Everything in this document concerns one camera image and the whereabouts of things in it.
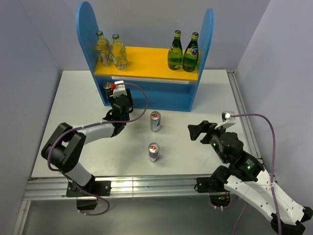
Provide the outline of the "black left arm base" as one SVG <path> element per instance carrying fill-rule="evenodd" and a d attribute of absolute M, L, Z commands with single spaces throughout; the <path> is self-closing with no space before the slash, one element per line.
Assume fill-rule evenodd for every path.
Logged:
<path fill-rule="evenodd" d="M 67 185 L 66 197 L 76 198 L 76 208 L 79 212 L 91 215 L 106 213 L 110 208 L 110 203 L 103 196 L 109 196 L 111 192 L 111 181 L 93 181 L 87 185 L 80 186 L 75 182 Z M 104 202 L 107 208 L 103 212 L 91 213 L 96 207 Z"/>

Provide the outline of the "black can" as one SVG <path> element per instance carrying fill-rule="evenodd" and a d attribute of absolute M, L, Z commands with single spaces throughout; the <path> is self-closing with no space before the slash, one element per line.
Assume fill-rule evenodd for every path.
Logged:
<path fill-rule="evenodd" d="M 102 83 L 102 88 L 104 89 L 107 99 L 113 96 L 114 84 L 110 81 L 104 81 Z"/>

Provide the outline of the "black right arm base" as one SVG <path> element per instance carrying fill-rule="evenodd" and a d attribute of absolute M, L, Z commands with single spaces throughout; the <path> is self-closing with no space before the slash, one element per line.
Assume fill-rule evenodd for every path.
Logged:
<path fill-rule="evenodd" d="M 196 178 L 194 190 L 198 193 L 208 193 L 211 204 L 216 207 L 226 207 L 231 202 L 230 193 L 212 177 Z"/>

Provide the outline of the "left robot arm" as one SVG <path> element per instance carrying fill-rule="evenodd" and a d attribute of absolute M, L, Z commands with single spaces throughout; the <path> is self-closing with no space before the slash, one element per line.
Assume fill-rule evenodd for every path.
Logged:
<path fill-rule="evenodd" d="M 50 163 L 75 181 L 78 190 L 83 195 L 91 195 L 95 191 L 95 177 L 79 163 L 84 145 L 102 138 L 117 136 L 125 128 L 125 121 L 130 120 L 129 113 L 133 111 L 130 89 L 126 89 L 117 97 L 113 97 L 112 90 L 106 91 L 106 94 L 109 95 L 112 108 L 103 118 L 105 124 L 83 130 L 74 130 L 73 126 L 65 122 L 61 123 L 41 151 L 41 156 L 47 160 L 55 141 L 61 134 L 71 130 L 54 147 Z"/>

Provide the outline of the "red bull can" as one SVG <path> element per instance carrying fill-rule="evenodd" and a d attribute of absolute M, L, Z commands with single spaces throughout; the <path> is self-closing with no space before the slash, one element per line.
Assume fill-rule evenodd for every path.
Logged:
<path fill-rule="evenodd" d="M 151 162 L 157 162 L 159 160 L 159 145 L 155 142 L 149 144 L 148 154 Z"/>
<path fill-rule="evenodd" d="M 159 131 L 161 123 L 161 114 L 158 111 L 151 112 L 150 121 L 151 121 L 151 130 L 153 132 Z"/>

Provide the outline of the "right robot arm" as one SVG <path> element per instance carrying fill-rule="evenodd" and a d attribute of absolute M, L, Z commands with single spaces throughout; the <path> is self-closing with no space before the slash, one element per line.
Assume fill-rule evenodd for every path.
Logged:
<path fill-rule="evenodd" d="M 303 223 L 312 218 L 312 209 L 296 203 L 276 183 L 271 182 L 265 167 L 243 150 L 244 144 L 236 133 L 227 132 L 206 120 L 199 125 L 189 125 L 188 130 L 192 141 L 204 133 L 200 142 L 211 145 L 223 163 L 211 176 L 196 179 L 197 192 L 232 192 L 257 209 L 276 233 L 304 233 Z"/>

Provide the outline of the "clear glass bottle green cap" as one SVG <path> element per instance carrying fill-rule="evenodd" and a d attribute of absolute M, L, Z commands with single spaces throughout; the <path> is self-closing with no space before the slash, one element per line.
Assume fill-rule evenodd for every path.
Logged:
<path fill-rule="evenodd" d="M 113 34 L 112 38 L 111 53 L 114 65 L 118 70 L 124 70 L 128 65 L 126 47 L 123 42 L 120 41 L 118 34 Z"/>

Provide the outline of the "Red Bull can front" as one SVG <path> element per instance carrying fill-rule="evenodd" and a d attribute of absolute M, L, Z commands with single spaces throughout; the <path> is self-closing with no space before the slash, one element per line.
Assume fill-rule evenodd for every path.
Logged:
<path fill-rule="evenodd" d="M 149 144 L 148 154 L 151 162 L 157 162 L 159 160 L 159 145 L 155 142 Z"/>

